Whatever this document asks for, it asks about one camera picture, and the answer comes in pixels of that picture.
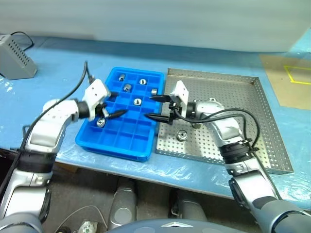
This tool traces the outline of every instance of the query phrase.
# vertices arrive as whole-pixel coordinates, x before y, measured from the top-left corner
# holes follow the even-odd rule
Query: perforated metal tray
[[[243,108],[252,112],[260,124],[257,155],[267,171],[275,174],[293,172],[291,162],[272,115],[259,78],[240,75],[208,73],[169,68],[165,84],[165,94],[169,94],[176,82],[182,80],[189,91],[189,101],[215,98],[225,108]],[[163,104],[162,114],[169,114],[168,103]],[[256,126],[246,115],[247,137],[255,138]],[[179,142],[178,130],[188,132],[188,139]],[[173,125],[160,123],[156,144],[160,154],[194,159],[208,163],[224,164],[206,126],[194,129],[189,123],[178,120]]]

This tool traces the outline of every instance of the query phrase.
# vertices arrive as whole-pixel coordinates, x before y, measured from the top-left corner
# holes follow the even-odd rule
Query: floor
[[[50,213],[43,223],[45,232],[54,232],[71,212],[86,205],[96,205],[108,220],[110,206],[117,188],[118,176],[79,168],[75,173],[55,166],[51,183]],[[170,187],[137,181],[138,220],[167,218]],[[219,197],[195,194],[210,222],[236,228],[245,232],[261,232],[248,211],[234,201]],[[72,230],[83,220],[101,222],[94,209],[84,209],[73,215],[64,225]],[[103,224],[99,232],[105,232]]]

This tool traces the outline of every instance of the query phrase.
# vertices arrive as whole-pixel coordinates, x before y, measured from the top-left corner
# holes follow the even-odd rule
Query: black power cord
[[[224,113],[224,112],[229,112],[229,111],[240,111],[240,112],[244,112],[244,113],[247,113],[251,116],[251,118],[254,120],[255,124],[256,124],[256,127],[257,127],[257,135],[256,135],[256,138],[254,140],[254,143],[252,144],[251,146],[251,149],[254,149],[254,146],[256,145],[258,139],[259,139],[259,134],[260,134],[260,126],[259,126],[259,123],[257,121],[257,119],[255,118],[255,116],[245,110],[245,109],[241,109],[241,108],[227,108],[227,109],[223,109],[223,110],[220,110],[218,112],[215,112],[213,114],[210,114],[209,116],[205,117],[204,119],[201,119],[201,120],[194,120],[194,119],[188,119],[188,118],[185,118],[183,116],[181,116],[181,114],[179,113],[179,111],[175,108],[174,109],[174,113],[179,117],[181,118],[182,120],[184,121],[187,121],[187,122],[190,122],[190,123],[207,123],[207,122],[213,122],[213,121],[216,121],[216,120],[222,120],[222,119],[227,119],[227,118],[231,118],[231,117],[242,117],[243,118],[243,136],[245,139],[247,139],[246,137],[246,117],[243,115],[243,114],[229,114],[229,115],[226,115],[226,116],[219,116],[219,117],[214,117],[214,118],[211,118],[217,114],[220,114],[220,113]],[[276,193],[276,196],[282,200],[282,197],[280,195],[280,193],[278,192],[275,184],[273,183],[269,173],[266,171],[266,168],[264,167],[264,165],[262,164],[261,160],[259,159],[259,157],[256,155],[256,153],[253,153],[253,155],[255,156],[255,158],[257,159],[263,173],[266,175],[267,179],[269,180],[271,186],[274,188],[274,191]]]
[[[30,38],[30,36],[28,36],[25,32],[20,32],[20,31],[18,31],[18,32],[13,32],[13,33],[11,33],[11,35],[14,35],[14,34],[17,34],[17,33],[22,33],[22,34],[24,34],[24,35],[27,36],[27,37],[30,39],[30,41],[31,41],[31,45],[29,45],[28,47],[24,48],[24,51],[26,51],[27,49],[30,49],[31,47],[33,47],[33,46],[35,45],[34,41],[33,41],[33,40]]]
[[[23,138],[23,141],[20,145],[20,148],[19,148],[19,152],[17,154],[17,156],[15,157],[9,171],[7,172],[7,175],[5,176],[2,184],[0,185],[0,195],[3,194],[3,191],[9,181],[9,178],[11,177],[12,173],[13,173],[13,170],[16,168],[16,165],[18,163],[18,160],[21,156],[21,154],[24,152],[25,150],[25,146],[26,146],[26,142],[28,140],[28,137],[31,133],[31,131],[33,130],[34,126],[36,125],[36,123],[49,111],[51,110],[53,107],[55,107],[56,105],[58,105],[59,103],[61,103],[62,101],[64,101],[65,99],[67,99],[69,96],[71,96],[78,88],[79,86],[81,85],[81,83],[83,82],[84,80],[84,77],[86,76],[86,73],[88,72],[88,68],[87,68],[87,62],[85,61],[84,62],[84,68],[83,68],[83,72],[82,72],[82,75],[81,75],[81,78],[79,80],[79,82],[77,83],[77,85],[67,94],[65,95],[62,99],[60,99],[58,102],[56,102],[55,104],[53,104],[51,107],[49,107],[47,110],[45,110],[44,112],[42,112],[34,121],[33,123],[29,126],[27,132],[25,133],[24,135],[24,138]]]

